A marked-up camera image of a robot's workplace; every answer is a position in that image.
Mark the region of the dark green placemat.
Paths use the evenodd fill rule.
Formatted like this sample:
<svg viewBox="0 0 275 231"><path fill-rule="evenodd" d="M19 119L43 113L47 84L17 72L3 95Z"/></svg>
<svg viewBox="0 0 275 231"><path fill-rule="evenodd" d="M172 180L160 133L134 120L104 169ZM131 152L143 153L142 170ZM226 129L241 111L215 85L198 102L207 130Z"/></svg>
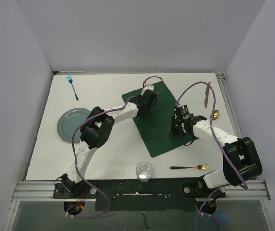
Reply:
<svg viewBox="0 0 275 231"><path fill-rule="evenodd" d="M191 136L170 136L171 117L174 115L175 102L175 97L164 85L150 112L133 119L150 156L153 158L192 142Z"/></svg>

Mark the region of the grey-blue round plate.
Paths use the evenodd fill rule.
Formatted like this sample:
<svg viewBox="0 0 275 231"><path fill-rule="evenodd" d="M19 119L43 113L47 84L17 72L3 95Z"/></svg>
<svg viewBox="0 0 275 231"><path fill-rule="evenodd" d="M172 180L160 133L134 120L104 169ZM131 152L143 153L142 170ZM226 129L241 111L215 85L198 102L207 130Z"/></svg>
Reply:
<svg viewBox="0 0 275 231"><path fill-rule="evenodd" d="M71 143L73 132L88 118L89 114L90 110L86 108L73 108L65 112L56 126L59 137Z"/></svg>

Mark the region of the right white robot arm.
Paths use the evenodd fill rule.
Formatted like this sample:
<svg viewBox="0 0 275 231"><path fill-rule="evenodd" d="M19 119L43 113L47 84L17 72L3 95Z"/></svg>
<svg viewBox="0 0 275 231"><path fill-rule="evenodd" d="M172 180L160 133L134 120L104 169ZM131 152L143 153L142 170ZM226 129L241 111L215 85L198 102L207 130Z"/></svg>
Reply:
<svg viewBox="0 0 275 231"><path fill-rule="evenodd" d="M226 185L244 186L263 172L262 164L253 140L240 138L214 127L205 117L189 114L185 118L171 117L171 137L191 136L202 139L219 150L222 157L222 169L205 174L198 184L198 192L204 197L210 196L217 187Z"/></svg>

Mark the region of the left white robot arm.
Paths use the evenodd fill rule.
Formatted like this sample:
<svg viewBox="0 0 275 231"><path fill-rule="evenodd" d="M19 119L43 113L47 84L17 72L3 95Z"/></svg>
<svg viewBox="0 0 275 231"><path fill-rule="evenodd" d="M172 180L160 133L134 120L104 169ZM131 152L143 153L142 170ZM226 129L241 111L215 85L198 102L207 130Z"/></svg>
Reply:
<svg viewBox="0 0 275 231"><path fill-rule="evenodd" d="M61 183L67 195L72 198L80 195L82 186L79 182L84 180L94 153L107 142L113 126L149 113L156 102L157 94L153 91L153 86L148 85L142 89L140 95L129 97L122 106L107 110L98 106L93 108L85 122L75 129L81 132L79 150L76 151L75 145L72 144L74 163L61 176Z"/></svg>

